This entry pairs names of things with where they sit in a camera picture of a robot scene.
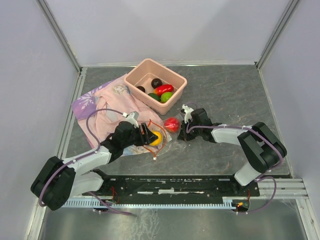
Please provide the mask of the clear zip top bag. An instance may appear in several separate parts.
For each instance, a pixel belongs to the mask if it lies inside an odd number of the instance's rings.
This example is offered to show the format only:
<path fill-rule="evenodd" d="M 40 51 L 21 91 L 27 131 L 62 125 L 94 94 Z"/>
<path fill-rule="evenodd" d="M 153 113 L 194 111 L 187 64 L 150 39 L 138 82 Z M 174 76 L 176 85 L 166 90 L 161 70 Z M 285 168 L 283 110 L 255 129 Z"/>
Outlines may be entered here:
<path fill-rule="evenodd" d="M 170 117 L 177 118 L 180 123 L 181 121 L 184 121 L 184 115 L 182 113 L 178 113 L 173 116 L 165 117 L 164 120 L 161 120 L 160 122 L 153 121 L 152 119 L 149 119 L 147 122 L 147 127 L 158 136 L 158 140 L 154 141 L 150 145 L 143 146 L 143 150 L 145 152 L 152 154 L 153 161 L 156 161 L 159 155 L 170 149 L 173 140 L 177 140 L 178 134 L 180 133 L 181 126 L 178 132 L 169 132 L 165 129 L 164 121 Z"/>

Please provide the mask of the red fake tomato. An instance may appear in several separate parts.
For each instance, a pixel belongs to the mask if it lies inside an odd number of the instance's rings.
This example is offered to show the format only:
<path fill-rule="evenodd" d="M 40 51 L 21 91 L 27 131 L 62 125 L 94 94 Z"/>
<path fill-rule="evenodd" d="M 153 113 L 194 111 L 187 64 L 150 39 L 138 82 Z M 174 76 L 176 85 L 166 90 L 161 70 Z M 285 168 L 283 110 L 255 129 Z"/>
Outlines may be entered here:
<path fill-rule="evenodd" d="M 180 126 L 180 121 L 176 117 L 169 117 L 164 121 L 164 128 L 171 133 L 178 132 Z"/>

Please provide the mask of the dark green fake vegetable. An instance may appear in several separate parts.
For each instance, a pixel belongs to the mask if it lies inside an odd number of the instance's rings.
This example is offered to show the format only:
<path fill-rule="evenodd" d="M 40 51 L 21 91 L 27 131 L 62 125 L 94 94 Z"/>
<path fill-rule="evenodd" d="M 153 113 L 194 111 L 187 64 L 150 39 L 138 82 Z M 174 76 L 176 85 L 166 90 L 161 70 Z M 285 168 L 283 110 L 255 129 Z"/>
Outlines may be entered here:
<path fill-rule="evenodd" d="M 150 96 L 151 98 L 155 99 L 158 102 L 161 102 L 161 98 L 155 93 L 149 93 L 148 96 Z"/>

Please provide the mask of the green fake apple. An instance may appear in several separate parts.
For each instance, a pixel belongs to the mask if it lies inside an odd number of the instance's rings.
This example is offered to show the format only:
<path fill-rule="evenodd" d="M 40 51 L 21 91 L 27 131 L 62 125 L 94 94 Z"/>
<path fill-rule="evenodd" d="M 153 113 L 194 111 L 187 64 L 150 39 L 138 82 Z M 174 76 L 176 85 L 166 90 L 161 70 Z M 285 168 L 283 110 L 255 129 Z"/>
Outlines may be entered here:
<path fill-rule="evenodd" d="M 161 103 L 166 103 L 171 97 L 173 96 L 172 92 L 164 92 L 161 96 L 160 96 L 160 101 Z"/>

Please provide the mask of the red fake pepper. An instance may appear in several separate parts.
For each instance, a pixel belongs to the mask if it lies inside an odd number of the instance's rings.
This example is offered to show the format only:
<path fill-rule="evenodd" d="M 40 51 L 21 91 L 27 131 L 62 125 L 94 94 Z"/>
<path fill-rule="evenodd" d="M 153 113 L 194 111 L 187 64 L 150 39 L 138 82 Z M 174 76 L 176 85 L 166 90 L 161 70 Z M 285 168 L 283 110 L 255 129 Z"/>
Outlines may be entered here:
<path fill-rule="evenodd" d="M 164 93 L 173 92 L 173 91 L 174 91 L 174 87 L 171 84 L 163 84 L 155 88 L 153 93 L 160 97 Z"/>

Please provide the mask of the dark brown fake fruit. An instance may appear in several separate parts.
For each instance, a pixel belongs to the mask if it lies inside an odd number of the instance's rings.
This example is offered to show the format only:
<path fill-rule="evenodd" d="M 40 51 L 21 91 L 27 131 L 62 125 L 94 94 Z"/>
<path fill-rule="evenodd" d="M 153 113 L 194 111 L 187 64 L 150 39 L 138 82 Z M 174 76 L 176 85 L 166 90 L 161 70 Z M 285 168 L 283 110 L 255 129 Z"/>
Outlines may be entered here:
<path fill-rule="evenodd" d="M 146 90 L 143 86 L 137 86 L 136 88 L 142 91 L 143 93 L 146 93 Z"/>

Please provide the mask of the dark purple fake eggplant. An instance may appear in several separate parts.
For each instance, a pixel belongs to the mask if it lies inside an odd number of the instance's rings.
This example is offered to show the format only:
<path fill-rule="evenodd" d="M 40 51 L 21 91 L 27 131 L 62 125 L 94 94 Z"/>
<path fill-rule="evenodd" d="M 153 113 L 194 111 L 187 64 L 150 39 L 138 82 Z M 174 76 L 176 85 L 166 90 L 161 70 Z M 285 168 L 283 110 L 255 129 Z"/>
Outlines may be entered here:
<path fill-rule="evenodd" d="M 153 89 L 156 89 L 156 88 L 158 88 L 158 87 L 160 87 L 160 86 L 162 86 L 162 85 L 163 85 L 163 83 L 162 83 L 162 81 L 161 81 L 159 78 L 154 78 L 154 79 L 151 81 L 151 86 L 152 86 Z"/>

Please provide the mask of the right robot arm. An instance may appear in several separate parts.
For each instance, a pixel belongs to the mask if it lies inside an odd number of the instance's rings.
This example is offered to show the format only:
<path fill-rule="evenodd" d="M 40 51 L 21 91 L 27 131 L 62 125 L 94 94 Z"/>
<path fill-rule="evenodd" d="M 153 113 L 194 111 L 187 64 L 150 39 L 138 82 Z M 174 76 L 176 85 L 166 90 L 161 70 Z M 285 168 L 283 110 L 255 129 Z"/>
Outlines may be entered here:
<path fill-rule="evenodd" d="M 287 149 L 277 136 L 263 122 L 248 126 L 232 126 L 223 123 L 212 123 L 204 108 L 193 109 L 186 104 L 182 106 L 179 140 L 191 141 L 201 137 L 214 144 L 231 144 L 240 146 L 247 158 L 244 164 L 229 183 L 231 193 L 242 195 L 248 184 L 259 179 L 267 171 L 281 165 L 287 156 Z"/>

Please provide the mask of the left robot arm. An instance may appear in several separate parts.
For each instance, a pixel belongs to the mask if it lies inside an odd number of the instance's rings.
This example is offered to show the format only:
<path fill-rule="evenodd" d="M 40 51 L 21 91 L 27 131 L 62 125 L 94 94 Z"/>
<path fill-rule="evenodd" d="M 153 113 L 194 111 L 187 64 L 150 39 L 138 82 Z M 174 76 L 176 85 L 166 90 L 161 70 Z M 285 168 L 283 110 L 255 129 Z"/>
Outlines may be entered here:
<path fill-rule="evenodd" d="M 122 121 L 96 149 L 82 155 L 60 159 L 50 157 L 32 183 L 30 190 L 42 207 L 55 211 L 70 197 L 87 192 L 106 195 L 111 183 L 93 170 L 114 162 L 130 146 L 142 147 L 158 140 L 145 123 L 135 126 Z"/>

